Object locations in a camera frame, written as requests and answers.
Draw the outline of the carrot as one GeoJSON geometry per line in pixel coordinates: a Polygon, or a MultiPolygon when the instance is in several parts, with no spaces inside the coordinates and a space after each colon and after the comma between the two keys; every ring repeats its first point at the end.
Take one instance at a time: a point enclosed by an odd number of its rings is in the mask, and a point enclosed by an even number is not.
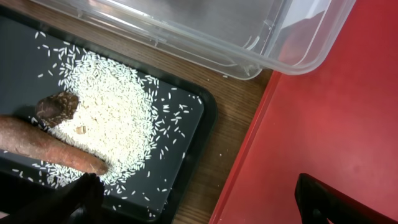
{"type": "Polygon", "coordinates": [[[103,175],[108,171],[106,163],[94,155],[65,144],[9,115],[1,116],[1,149],[20,156],[71,167],[81,172],[103,175]]]}

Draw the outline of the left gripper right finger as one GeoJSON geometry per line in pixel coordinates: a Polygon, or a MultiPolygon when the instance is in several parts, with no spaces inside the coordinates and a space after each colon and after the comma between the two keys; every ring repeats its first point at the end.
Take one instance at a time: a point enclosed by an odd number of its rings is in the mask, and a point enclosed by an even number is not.
{"type": "Polygon", "coordinates": [[[303,224],[397,224],[396,220],[361,204],[306,173],[298,176],[295,201],[303,224]]]}

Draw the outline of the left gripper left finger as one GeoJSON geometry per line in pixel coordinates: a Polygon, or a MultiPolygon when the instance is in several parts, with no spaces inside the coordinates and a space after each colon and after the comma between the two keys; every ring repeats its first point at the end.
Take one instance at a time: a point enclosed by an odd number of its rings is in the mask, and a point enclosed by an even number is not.
{"type": "Polygon", "coordinates": [[[84,223],[103,223],[101,207],[104,185],[96,174],[83,174],[78,180],[1,218],[1,224],[68,223],[73,213],[84,223]]]}

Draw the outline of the brown food scrap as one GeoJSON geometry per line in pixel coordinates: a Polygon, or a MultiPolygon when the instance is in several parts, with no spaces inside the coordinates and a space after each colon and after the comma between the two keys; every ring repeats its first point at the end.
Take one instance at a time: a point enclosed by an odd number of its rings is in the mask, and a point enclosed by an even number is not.
{"type": "Polygon", "coordinates": [[[53,128],[73,118],[79,98],[73,93],[60,93],[41,99],[35,106],[35,114],[46,126],[53,128]]]}

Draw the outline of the pile of white rice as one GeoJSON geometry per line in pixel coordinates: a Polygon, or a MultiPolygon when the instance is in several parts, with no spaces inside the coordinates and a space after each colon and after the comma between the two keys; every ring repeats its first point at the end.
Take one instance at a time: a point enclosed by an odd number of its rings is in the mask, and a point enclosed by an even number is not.
{"type": "Polygon", "coordinates": [[[34,49],[55,59],[41,77],[56,80],[60,91],[75,94],[79,104],[72,119],[53,128],[36,114],[39,123],[31,124],[104,160],[105,197],[121,193],[128,178],[144,170],[157,135],[169,135],[165,119],[181,121],[186,107],[172,111],[166,96],[158,94],[158,78],[139,76],[135,68],[66,41],[52,47],[44,32],[35,31],[34,49]]]}

